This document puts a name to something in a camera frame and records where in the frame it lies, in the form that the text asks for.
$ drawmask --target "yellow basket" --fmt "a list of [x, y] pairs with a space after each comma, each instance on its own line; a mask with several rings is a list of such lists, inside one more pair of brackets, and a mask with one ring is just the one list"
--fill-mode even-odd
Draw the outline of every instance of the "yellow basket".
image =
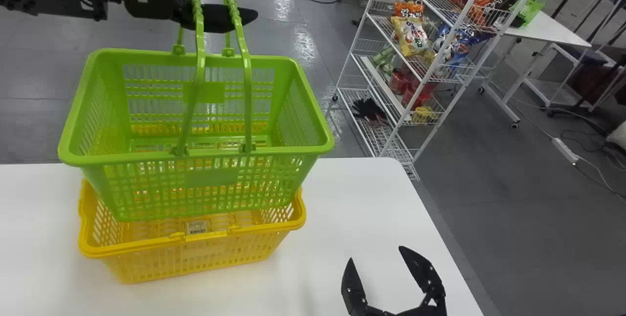
[[284, 207], [116, 222], [83, 180], [78, 246], [102, 259], [122, 283], [221, 269], [268, 258], [291, 230], [304, 225], [301, 190]]

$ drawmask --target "white wire rack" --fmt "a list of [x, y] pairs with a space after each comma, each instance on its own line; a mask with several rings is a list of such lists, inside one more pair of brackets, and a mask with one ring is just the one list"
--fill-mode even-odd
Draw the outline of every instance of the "white wire rack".
[[[337, 89], [341, 99], [348, 109], [351, 109], [351, 105], [354, 101], [360, 99], [367, 99], [374, 97], [369, 89], [349, 89], [339, 88]], [[385, 153], [382, 154], [382, 150], [387, 140], [391, 137], [393, 128], [383, 123], [373, 123], [363, 118], [356, 118], [354, 114], [350, 113], [352, 119], [358, 127], [360, 135], [366, 142], [367, 149], [373, 157], [391, 157], [395, 158], [402, 164], [405, 171], [412, 180], [418, 180], [418, 174], [413, 166], [413, 156], [411, 151], [407, 149], [407, 146], [402, 141], [402, 138], [397, 134], [393, 136], [393, 140]]]
[[[424, 57], [421, 55], [415, 55], [413, 57], [404, 57], [402, 53], [400, 53], [400, 46], [398, 42], [394, 41], [394, 27], [389, 21], [388, 17], [380, 17], [377, 15], [369, 15], [367, 13], [367, 17], [374, 23], [376, 28], [382, 33], [387, 42], [390, 45], [393, 45], [396, 53], [400, 55], [402, 61], [405, 64], [409, 65], [409, 68], [415, 76], [420, 80], [424, 80], [424, 76], [428, 71], [430, 64], [424, 60]], [[429, 35], [429, 40], [434, 40], [431, 31], [426, 31], [427, 35]], [[427, 82], [452, 82], [455, 84], [462, 84], [465, 80], [465, 77], [469, 75], [474, 69], [474, 63], [467, 58], [461, 59], [456, 64], [436, 64], [434, 72], [431, 77], [427, 80]]]
[[[369, 154], [397, 159], [407, 171], [412, 180], [418, 180], [413, 163], [432, 140], [434, 134], [450, 111], [454, 108], [469, 83], [479, 74], [479, 69], [492, 52], [501, 37], [502, 31], [508, 28], [513, 17], [525, 6], [527, 0], [519, 0], [513, 11], [496, 10], [489, 6], [473, 5], [474, 0], [468, 0], [464, 8], [459, 8], [451, 0], [421, 0], [425, 5], [425, 32], [431, 42], [438, 35], [438, 26], [449, 25], [450, 33], [440, 50], [446, 50], [452, 43], [452, 38], [460, 30], [473, 30], [477, 33], [493, 33], [494, 37], [485, 44], [485, 53], [476, 62], [467, 58], [456, 60], [454, 64], [443, 61], [443, 54], [438, 53], [434, 60], [427, 61], [421, 55], [405, 57], [400, 51], [398, 42], [394, 39], [394, 28], [389, 16], [394, 11], [393, 0], [369, 0], [346, 62], [337, 81], [337, 92], [333, 100], [340, 97], [344, 105], [351, 110], [353, 102], [359, 99], [372, 98], [387, 115], [389, 124], [373, 123], [366, 119], [351, 117], [362, 136]], [[364, 30], [365, 24], [373, 25], [374, 29]], [[419, 86], [408, 102], [403, 102], [400, 95], [392, 93], [389, 88], [389, 75], [382, 71], [376, 63], [387, 53], [395, 53], [392, 63], [400, 61], [420, 81]], [[420, 108], [414, 110], [414, 105], [425, 85], [429, 83], [447, 84], [457, 90], [452, 100], [442, 104], [436, 93], [422, 100]], [[426, 138], [418, 149], [408, 149], [398, 130], [402, 126], [431, 126]]]
[[498, 32], [503, 27], [495, 22], [506, 20], [511, 14], [508, 10], [472, 4], [467, 14], [451, 0], [422, 0], [434, 13], [450, 26], [461, 20], [461, 28], [478, 32]]
[[[374, 100], [377, 100], [379, 106], [387, 113], [387, 116], [393, 125], [400, 122], [402, 112], [405, 106], [402, 104], [402, 95], [394, 94], [389, 88], [388, 77], [374, 66], [372, 57], [369, 55], [352, 54], [352, 58], [374, 91]], [[441, 106], [434, 94], [428, 100], [425, 100], [420, 109], [410, 113], [404, 117], [403, 126], [418, 126], [423, 124], [434, 124], [439, 117], [446, 111]]]

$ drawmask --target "shelf frame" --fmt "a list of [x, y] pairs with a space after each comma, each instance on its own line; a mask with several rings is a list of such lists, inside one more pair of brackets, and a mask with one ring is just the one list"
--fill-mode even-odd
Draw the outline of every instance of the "shelf frame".
[[[389, 129], [392, 129], [392, 130], [390, 133], [384, 132], [384, 136], [387, 139], [383, 147], [380, 150], [378, 150], [378, 147], [377, 147], [376, 150], [374, 151], [373, 148], [371, 147], [371, 145], [373, 145], [374, 143], [371, 141], [369, 143], [367, 142], [367, 131], [369, 130], [367, 129], [367, 127], [363, 125], [364, 123], [361, 122], [360, 120], [357, 120], [352, 115], [353, 121], [358, 127], [358, 131], [360, 135], [362, 136], [362, 138], [364, 139], [364, 141], [366, 142], [368, 149], [370, 151], [370, 154], [372, 156], [402, 158], [402, 160], [404, 160], [403, 165], [405, 165], [406, 163], [405, 156], [407, 155], [413, 158], [413, 162], [415, 162], [417, 158], [420, 157], [420, 155], [425, 150], [425, 147], [432, 140], [434, 135], [437, 133], [438, 129], [441, 127], [441, 125], [443, 124], [447, 116], [450, 114], [450, 112], [456, 105], [456, 102], [458, 102], [461, 95], [463, 95], [463, 93], [467, 89], [467, 86], [478, 75], [478, 72], [480, 71], [480, 68], [482, 67], [483, 63], [487, 60], [487, 57], [492, 53], [494, 47], [496, 46], [496, 44], [499, 42], [500, 38], [502, 37], [503, 31], [505, 31], [508, 28], [508, 26], [511, 24], [511, 22], [516, 17], [518, 12], [525, 6], [528, 0], [519, 0], [519, 2], [517, 3], [513, 11], [500, 11], [498, 13], [497, 10], [488, 8], [489, 12], [496, 13], [494, 17], [501, 17], [503, 21], [499, 22], [499, 24], [493, 24], [494, 21], [492, 20], [487, 20], [485, 21], [485, 24], [480, 24], [480, 23], [477, 23], [476, 20], [471, 19], [471, 17], [468, 17], [468, 14], [470, 13], [472, 9], [474, 11], [477, 11], [477, 9], [478, 11], [480, 11], [479, 8], [477, 8], [476, 6], [473, 6], [475, 0], [468, 0], [467, 4], [465, 4], [465, 6], [462, 9], [456, 7], [456, 5], [454, 5], [452, 1], [450, 0], [421, 0], [421, 1], [424, 2], [425, 7], [429, 9], [430, 11], [432, 11], [432, 13], [436, 15], [436, 17], [440, 18], [441, 21], [445, 22], [446, 24], [450, 26], [450, 33], [448, 33], [445, 41], [443, 42], [441, 46], [442, 49], [447, 48], [451, 44], [452, 38], [454, 37], [456, 31], [458, 31], [459, 29], [470, 29], [470, 30], [479, 31], [479, 32], [493, 33], [494, 37], [492, 37], [491, 40], [487, 42], [487, 50], [485, 50], [485, 53], [481, 55], [478, 62], [475, 62], [475, 63], [470, 62], [471, 64], [468, 64], [469, 67], [468, 67], [467, 73], [464, 73], [461, 76], [458, 74], [455, 74], [454, 77], [453, 78], [451, 77], [449, 80], [445, 78], [442, 79], [440, 77], [437, 77], [437, 75], [435, 74], [435, 71], [441, 68], [442, 66], [444, 67], [450, 66], [450, 65], [442, 63], [444, 53], [437, 53], [434, 60], [432, 60], [431, 64], [427, 67], [427, 71], [420, 72], [416, 70], [416, 67], [413, 64], [411, 64], [411, 62], [414, 62], [414, 64], [419, 63], [417, 64], [418, 66], [421, 66], [421, 64], [425, 64], [425, 63], [421, 63], [420, 60], [411, 60], [411, 58], [409, 58], [408, 60], [407, 58], [405, 58], [402, 55], [402, 53], [400, 53], [400, 49], [398, 48], [397, 44], [393, 41], [393, 35], [390, 35], [387, 31], [385, 31], [385, 28], [383, 28], [383, 26], [381, 25], [381, 21], [377, 20], [377, 19], [380, 19], [380, 17], [378, 15], [373, 15], [370, 13], [370, 11], [373, 11], [373, 10], [381, 11], [383, 13], [390, 11], [391, 9], [389, 8], [389, 6], [380, 5], [380, 0], [368, 0], [367, 1], [367, 4], [365, 6], [365, 11], [360, 20], [360, 24], [358, 24], [358, 29], [357, 29], [355, 38], [353, 39], [348, 55], [346, 56], [346, 61], [344, 62], [344, 65], [341, 69], [340, 76], [337, 80], [337, 84], [335, 86], [335, 95], [337, 97], [340, 96], [342, 98], [345, 106], [348, 109], [351, 108], [351, 102], [349, 102], [351, 98], [350, 97], [346, 98], [346, 93], [349, 92], [350, 90], [358, 90], [358, 92], [360, 92], [359, 93], [360, 95], [363, 95], [364, 97], [366, 96], [372, 97], [372, 99], [374, 99], [377, 103], [379, 103], [379, 105], [381, 106], [381, 108], [383, 108], [383, 110], [385, 111], [389, 119], [392, 120], [392, 124], [389, 127]], [[367, 66], [364, 67], [363, 63], [359, 64], [358, 57], [357, 57], [358, 54], [353, 53], [358, 41], [367, 40], [367, 38], [360, 37], [363, 26], [366, 22], [370, 22], [376, 27], [376, 30], [382, 35], [382, 37], [385, 39], [387, 44], [393, 47], [396, 55], [400, 57], [400, 59], [407, 65], [409, 70], [411, 70], [411, 72], [414, 73], [414, 75], [418, 78], [418, 80], [420, 80], [420, 85], [416, 89], [411, 100], [408, 102], [407, 107], [405, 107], [404, 109], [398, 109], [397, 104], [393, 101], [393, 98], [389, 97], [389, 95], [387, 94], [385, 90], [385, 87], [388, 88], [386, 82], [380, 82], [380, 80], [376, 78], [377, 74], [378, 74], [378, 77], [381, 77], [381, 75], [379, 73], [372, 73], [371, 70], [369, 70], [369, 67]], [[366, 80], [366, 85], [361, 89], [354, 89], [354, 88], [349, 89], [347, 87], [340, 86], [342, 82], [342, 78], [344, 76], [347, 76], [345, 74], [346, 67], [351, 61], [354, 62], [358, 66], [358, 69], [362, 73], [362, 77], [364, 78], [364, 80]], [[425, 140], [423, 140], [420, 147], [416, 149], [416, 152], [413, 154], [409, 149], [406, 148], [406, 146], [404, 145], [404, 142], [402, 142], [402, 138], [400, 137], [400, 134], [398, 134], [398, 131], [400, 130], [400, 127], [402, 126], [418, 125], [418, 124], [411, 124], [411, 122], [406, 121], [407, 116], [410, 116], [411, 114], [411, 107], [409, 105], [414, 104], [418, 95], [420, 95], [425, 84], [428, 82], [452, 82], [454, 84], [460, 84], [461, 88], [460, 90], [457, 91], [456, 95], [454, 96], [452, 101], [447, 105], [447, 107], [445, 107], [445, 110], [443, 111], [443, 113], [440, 114], [436, 122], [432, 124], [425, 123], [431, 126], [431, 131], [429, 132]], [[379, 92], [377, 90], [380, 88], [382, 88], [383, 92]], [[398, 141], [400, 141], [401, 144], [404, 146], [398, 146]], [[409, 174], [409, 176], [411, 176], [412, 178], [413, 177], [418, 178], [417, 173], [414, 173], [415, 175], [410, 173], [412, 170], [414, 171], [413, 165], [411, 165], [410, 168], [405, 167], [405, 169], [407, 170], [407, 173]]]

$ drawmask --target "power strip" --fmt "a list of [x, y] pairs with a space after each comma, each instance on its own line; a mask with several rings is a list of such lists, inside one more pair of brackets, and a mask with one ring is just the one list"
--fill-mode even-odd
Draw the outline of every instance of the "power strip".
[[553, 137], [552, 138], [552, 144], [554, 145], [554, 147], [557, 148], [557, 150], [561, 154], [563, 154], [563, 156], [565, 156], [565, 158], [568, 160], [568, 162], [572, 163], [573, 165], [575, 165], [576, 162], [578, 162], [579, 159], [581, 159], [581, 157], [579, 157], [579, 155], [573, 153], [573, 151], [570, 150], [570, 147], [567, 147], [565, 142], [563, 142], [563, 140], [561, 140], [560, 138]]

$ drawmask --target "basket label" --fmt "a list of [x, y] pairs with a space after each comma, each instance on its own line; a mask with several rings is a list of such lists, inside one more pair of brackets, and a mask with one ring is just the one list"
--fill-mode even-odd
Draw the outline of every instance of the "basket label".
[[187, 235], [206, 233], [206, 222], [187, 223]]

